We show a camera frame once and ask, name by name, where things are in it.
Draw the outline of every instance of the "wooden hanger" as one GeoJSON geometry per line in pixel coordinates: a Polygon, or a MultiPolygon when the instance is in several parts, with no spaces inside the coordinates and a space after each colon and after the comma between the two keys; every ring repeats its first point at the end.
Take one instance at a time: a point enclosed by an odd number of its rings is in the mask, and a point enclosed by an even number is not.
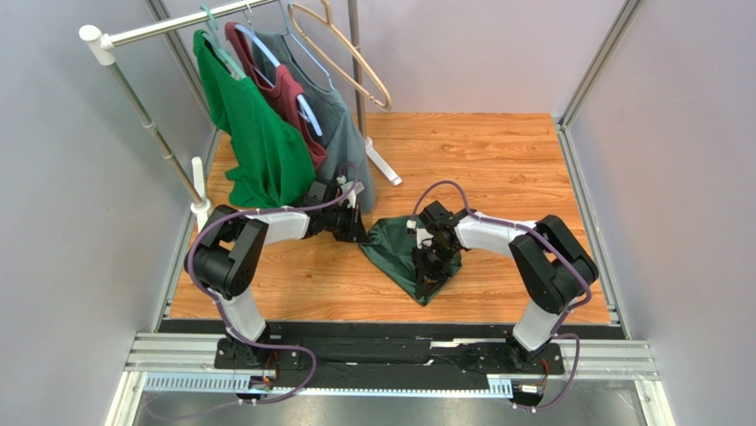
{"type": "Polygon", "coordinates": [[[360,94],[362,94],[364,97],[370,99],[375,103],[380,109],[383,111],[390,111],[391,110],[391,95],[389,94],[389,90],[386,89],[386,86],[383,85],[383,82],[381,82],[381,79],[378,78],[378,75],[373,71],[373,69],[370,67],[370,65],[367,64],[367,61],[365,61],[365,58],[362,57],[362,55],[359,53],[357,49],[355,49],[354,45],[351,43],[351,41],[342,34],[341,31],[339,31],[339,28],[334,25],[334,16],[331,13],[331,3],[328,0],[320,0],[320,2],[323,4],[323,8],[326,10],[326,17],[323,18],[322,16],[318,15],[315,11],[312,9],[309,9],[305,6],[302,6],[301,4],[288,4],[288,16],[291,19],[291,22],[294,24],[294,28],[296,28],[297,31],[299,31],[299,34],[302,35],[302,38],[304,39],[307,44],[312,46],[313,49],[317,53],[320,54],[320,56],[323,57],[323,59],[326,60],[328,64],[338,73],[341,75],[341,77],[344,78],[356,91],[358,91],[360,94]],[[294,11],[299,10],[301,12],[304,12],[308,15],[310,15],[312,18],[314,18],[317,22],[320,24],[326,26],[334,35],[336,38],[339,39],[340,42],[342,42],[343,45],[346,46],[346,48],[351,53],[351,56],[357,60],[357,62],[360,64],[362,69],[365,71],[367,76],[370,77],[371,80],[373,80],[373,83],[375,83],[376,86],[378,86],[378,90],[381,91],[384,101],[380,101],[379,99],[376,99],[375,96],[371,95],[365,87],[362,86],[362,84],[357,83],[354,81],[354,78],[352,78],[351,75],[349,75],[347,72],[345,72],[343,69],[341,69],[336,63],[330,59],[316,44],[313,42],[305,33],[302,27],[300,27],[299,22],[296,21],[296,17],[294,15],[294,11]]]}

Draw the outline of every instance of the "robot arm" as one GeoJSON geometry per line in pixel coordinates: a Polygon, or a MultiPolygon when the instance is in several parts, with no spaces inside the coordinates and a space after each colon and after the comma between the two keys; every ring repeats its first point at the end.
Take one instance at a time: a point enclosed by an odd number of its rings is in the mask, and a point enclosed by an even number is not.
{"type": "MultiPolygon", "coordinates": [[[[334,200],[340,192],[339,185],[316,180],[303,199],[303,206],[310,211],[292,209],[236,217],[216,226],[200,241],[193,260],[194,272],[200,284],[215,293],[223,306],[221,312],[226,322],[236,333],[254,342],[265,330],[265,319],[257,309],[252,292],[247,291],[263,246],[310,238],[323,231],[333,233],[337,241],[370,241],[359,205],[343,202],[325,209],[317,208],[334,200]],[[222,247],[222,241],[233,242],[233,248],[222,247]]],[[[229,206],[218,206],[210,215],[209,223],[225,220],[236,211],[229,206]]]]}
{"type": "MultiPolygon", "coordinates": [[[[462,210],[456,214],[435,201],[419,215],[425,231],[418,230],[418,247],[413,249],[417,296],[434,291],[451,279],[449,265],[461,250],[485,249],[515,259],[531,301],[514,329],[510,359],[526,367],[537,359],[551,339],[551,331],[568,306],[584,290],[578,280],[558,260],[548,259],[539,241],[525,230],[485,222],[462,210]]],[[[547,216],[526,225],[544,236],[590,285],[598,279],[598,269],[562,219],[547,216]]]]}

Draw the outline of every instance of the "clothing rack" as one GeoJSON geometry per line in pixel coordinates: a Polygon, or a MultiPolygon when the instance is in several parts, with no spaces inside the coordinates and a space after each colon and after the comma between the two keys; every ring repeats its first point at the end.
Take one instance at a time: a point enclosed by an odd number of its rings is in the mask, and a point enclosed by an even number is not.
{"type": "MultiPolygon", "coordinates": [[[[226,15],[230,15],[232,13],[240,12],[243,10],[247,10],[248,7],[257,7],[261,6],[263,4],[273,3],[277,0],[245,0],[245,1],[239,1],[239,2],[233,2],[229,4],[223,4],[217,7],[214,7],[210,9],[210,13],[218,18],[226,15]]],[[[353,44],[356,45],[356,48],[359,49],[359,24],[358,24],[358,10],[357,10],[357,0],[349,0],[349,18],[350,18],[350,35],[351,35],[351,41],[353,44]]],[[[141,28],[132,29],[129,31],[124,31],[118,34],[103,34],[102,31],[99,30],[99,28],[92,26],[92,25],[85,25],[79,29],[79,37],[87,43],[87,45],[90,47],[92,53],[94,54],[95,58],[97,58],[100,65],[103,67],[107,67],[110,72],[113,74],[113,77],[115,80],[119,83],[121,88],[123,89],[123,92],[126,94],[126,97],[131,102],[134,109],[137,111],[137,114],[139,116],[139,120],[142,122],[142,127],[147,130],[150,135],[152,135],[153,139],[155,140],[155,143],[157,143],[158,147],[162,151],[162,158],[168,162],[170,167],[176,172],[178,179],[181,181],[181,184],[184,186],[184,189],[189,193],[189,196],[192,198],[192,213],[194,213],[198,219],[200,216],[207,217],[207,214],[212,209],[212,205],[210,204],[210,201],[207,197],[207,195],[204,193],[204,176],[203,171],[201,170],[201,162],[199,167],[199,176],[198,176],[198,168],[196,167],[197,161],[193,161],[194,164],[194,177],[195,182],[193,184],[192,180],[186,175],[186,172],[181,167],[181,164],[178,162],[176,157],[173,154],[173,150],[168,145],[168,142],[166,142],[165,137],[160,132],[160,129],[158,129],[157,125],[153,121],[152,117],[149,113],[147,113],[144,105],[142,104],[142,101],[139,99],[139,96],[134,91],[134,89],[131,87],[131,84],[129,83],[129,80],[126,78],[126,76],[121,71],[121,68],[118,66],[118,63],[115,60],[115,56],[112,53],[112,50],[114,50],[116,47],[123,46],[125,44],[138,42],[140,40],[145,40],[147,38],[151,38],[154,36],[159,36],[162,34],[166,34],[169,31],[175,31],[180,28],[190,27],[192,25],[196,25],[202,22],[205,22],[209,20],[209,16],[205,12],[196,12],[192,13],[190,15],[185,15],[178,18],[172,18],[169,20],[161,20],[159,22],[155,22],[154,24],[150,24],[141,28]],[[195,184],[201,184],[201,187],[195,187],[195,184]]],[[[354,77],[355,81],[362,82],[362,67],[359,65],[359,63],[355,60],[353,63],[354,66],[354,77]]],[[[368,156],[370,159],[376,164],[376,166],[381,169],[384,175],[391,181],[393,185],[397,185],[396,179],[398,179],[398,182],[401,182],[401,178],[399,178],[394,170],[392,170],[388,164],[383,160],[383,158],[380,157],[380,155],[377,155],[375,150],[372,148],[373,141],[372,139],[368,138],[366,136],[366,125],[365,125],[365,100],[361,96],[359,92],[356,92],[357,97],[357,119],[358,119],[358,127],[360,132],[362,133],[363,137],[366,138],[366,148],[368,151],[368,156]]]]}

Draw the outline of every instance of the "t-shirt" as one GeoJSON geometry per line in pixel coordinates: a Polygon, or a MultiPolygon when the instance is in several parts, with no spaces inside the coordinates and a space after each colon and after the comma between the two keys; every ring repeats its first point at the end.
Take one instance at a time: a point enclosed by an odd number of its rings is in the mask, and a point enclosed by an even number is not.
{"type": "Polygon", "coordinates": [[[234,181],[229,201],[240,207],[290,205],[315,180],[302,135],[268,106],[255,82],[229,73],[203,34],[194,33],[194,55],[210,118],[231,135],[239,162],[226,172],[234,181]]]}
{"type": "MultiPolygon", "coordinates": [[[[415,291],[418,286],[412,257],[412,249],[416,247],[417,240],[414,234],[407,233],[407,219],[409,218],[409,216],[386,217],[378,220],[367,232],[370,242],[360,244],[359,248],[375,267],[394,280],[415,302],[425,306],[452,278],[433,288],[429,293],[417,297],[415,291]]],[[[452,277],[460,271],[461,267],[462,255],[458,254],[450,265],[452,277]]]]}
{"type": "MultiPolygon", "coordinates": [[[[373,210],[375,183],[365,152],[365,139],[359,133],[351,117],[351,111],[344,103],[342,96],[338,91],[323,88],[304,73],[292,57],[283,35],[261,31],[256,31],[255,34],[302,85],[304,98],[318,117],[318,123],[323,130],[320,143],[328,153],[328,158],[318,168],[318,176],[323,179],[333,179],[339,175],[339,169],[344,163],[353,163],[357,166],[359,180],[365,186],[365,190],[358,194],[357,200],[363,211],[373,210]]],[[[259,68],[269,80],[272,79],[276,73],[273,64],[254,45],[252,52],[259,68]]],[[[354,178],[351,171],[347,171],[347,178],[349,180],[354,178]]]]}
{"type": "Polygon", "coordinates": [[[225,37],[236,51],[236,56],[239,57],[239,62],[244,68],[245,74],[257,84],[257,88],[265,96],[268,105],[287,123],[302,133],[304,143],[307,144],[307,149],[310,151],[312,164],[317,169],[326,160],[326,148],[315,141],[307,127],[307,122],[299,115],[299,102],[296,97],[304,94],[302,85],[296,82],[285,65],[276,68],[275,79],[269,79],[274,84],[273,87],[260,78],[255,72],[255,68],[258,66],[252,57],[252,51],[249,50],[247,36],[236,29],[237,25],[239,24],[236,22],[225,24],[225,37]]]}

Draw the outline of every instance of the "hanging shirt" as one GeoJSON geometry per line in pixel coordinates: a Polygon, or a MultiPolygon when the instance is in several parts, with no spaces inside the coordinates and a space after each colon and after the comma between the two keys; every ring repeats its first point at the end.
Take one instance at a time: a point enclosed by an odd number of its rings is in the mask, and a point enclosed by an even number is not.
{"type": "Polygon", "coordinates": [[[268,106],[255,82],[229,74],[203,34],[194,33],[194,55],[210,118],[231,135],[239,162],[239,167],[226,172],[234,181],[229,201],[257,208],[292,204],[315,180],[302,135],[268,106]]]}
{"type": "MultiPolygon", "coordinates": [[[[325,89],[312,81],[299,67],[281,34],[256,31],[257,37],[271,50],[276,59],[286,65],[291,75],[304,88],[304,98],[318,117],[323,137],[320,143],[326,148],[328,157],[320,164],[318,176],[323,179],[333,179],[339,175],[339,169],[346,162],[351,162],[358,169],[359,180],[365,190],[358,194],[357,200],[362,211],[369,212],[375,206],[375,183],[370,173],[370,165],[365,152],[365,139],[359,133],[351,111],[344,103],[338,91],[325,89]]],[[[273,64],[256,47],[252,46],[255,62],[263,74],[271,80],[276,73],[273,64]]],[[[346,171],[347,178],[354,178],[351,171],[346,171]]]]}
{"type": "Polygon", "coordinates": [[[284,65],[277,67],[274,78],[269,79],[274,84],[273,87],[261,78],[255,72],[255,68],[258,66],[252,57],[252,51],[249,50],[247,36],[236,29],[237,25],[236,22],[225,24],[225,37],[236,51],[236,56],[239,57],[244,72],[257,84],[257,88],[263,93],[271,108],[302,133],[304,143],[307,144],[307,149],[310,151],[312,164],[317,169],[326,160],[326,148],[315,141],[307,127],[307,122],[299,115],[299,102],[296,97],[304,94],[302,85],[296,82],[284,65]]]}

